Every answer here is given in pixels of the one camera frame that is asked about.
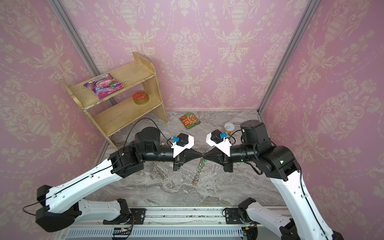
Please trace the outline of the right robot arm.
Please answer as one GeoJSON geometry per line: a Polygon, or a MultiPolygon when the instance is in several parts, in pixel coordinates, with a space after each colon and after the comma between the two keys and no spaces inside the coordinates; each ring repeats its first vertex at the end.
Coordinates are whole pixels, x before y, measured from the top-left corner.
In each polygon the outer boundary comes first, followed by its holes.
{"type": "Polygon", "coordinates": [[[293,152],[285,146],[274,146],[266,125],[258,120],[241,123],[243,142],[232,145],[229,136],[215,130],[206,136],[213,149],[204,158],[233,172],[234,163],[250,164],[258,175],[266,175],[275,185],[291,214],[280,216],[248,198],[238,206],[244,222],[256,222],[282,240],[341,240],[341,233],[332,230],[316,207],[302,175],[302,168],[293,152]]]}

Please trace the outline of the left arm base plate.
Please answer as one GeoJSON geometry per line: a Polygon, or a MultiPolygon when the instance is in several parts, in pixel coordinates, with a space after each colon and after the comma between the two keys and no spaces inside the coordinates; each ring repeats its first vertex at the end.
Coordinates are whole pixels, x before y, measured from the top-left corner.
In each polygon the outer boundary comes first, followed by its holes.
{"type": "Polygon", "coordinates": [[[143,225],[145,216],[145,208],[130,209],[127,214],[121,214],[112,221],[103,220],[104,225],[143,225]]]}

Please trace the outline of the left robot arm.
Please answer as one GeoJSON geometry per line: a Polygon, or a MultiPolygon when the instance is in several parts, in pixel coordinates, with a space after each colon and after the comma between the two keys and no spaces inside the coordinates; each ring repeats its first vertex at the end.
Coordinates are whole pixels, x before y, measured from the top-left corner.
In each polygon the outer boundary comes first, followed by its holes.
{"type": "Polygon", "coordinates": [[[174,171],[191,160],[203,157],[195,151],[194,137],[179,134],[171,146],[161,145],[161,132],[147,127],[135,134],[126,148],[110,155],[99,165],[60,186],[43,185],[37,190],[41,204],[35,216],[38,226],[48,233],[63,230],[80,221],[101,220],[106,225],[133,224],[135,217],[127,201],[92,202],[85,198],[106,185],[120,181],[144,168],[145,162],[173,163],[174,171]]]}

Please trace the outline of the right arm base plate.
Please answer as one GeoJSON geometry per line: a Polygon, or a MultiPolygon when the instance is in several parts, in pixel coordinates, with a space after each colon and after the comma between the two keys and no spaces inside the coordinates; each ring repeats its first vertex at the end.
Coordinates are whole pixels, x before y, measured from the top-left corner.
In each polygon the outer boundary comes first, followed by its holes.
{"type": "Polygon", "coordinates": [[[246,212],[239,208],[224,208],[222,212],[227,225],[248,224],[250,219],[246,212]]]}

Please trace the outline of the green key tag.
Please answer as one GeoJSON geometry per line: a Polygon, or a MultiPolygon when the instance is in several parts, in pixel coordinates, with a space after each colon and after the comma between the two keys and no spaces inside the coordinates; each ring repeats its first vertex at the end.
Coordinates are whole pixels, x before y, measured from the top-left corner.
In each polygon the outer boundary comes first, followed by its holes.
{"type": "Polygon", "coordinates": [[[199,165],[198,165],[198,169],[199,169],[199,170],[202,170],[202,169],[203,169],[203,167],[205,166],[205,162],[206,162],[205,159],[201,159],[201,160],[200,160],[199,165]]]}

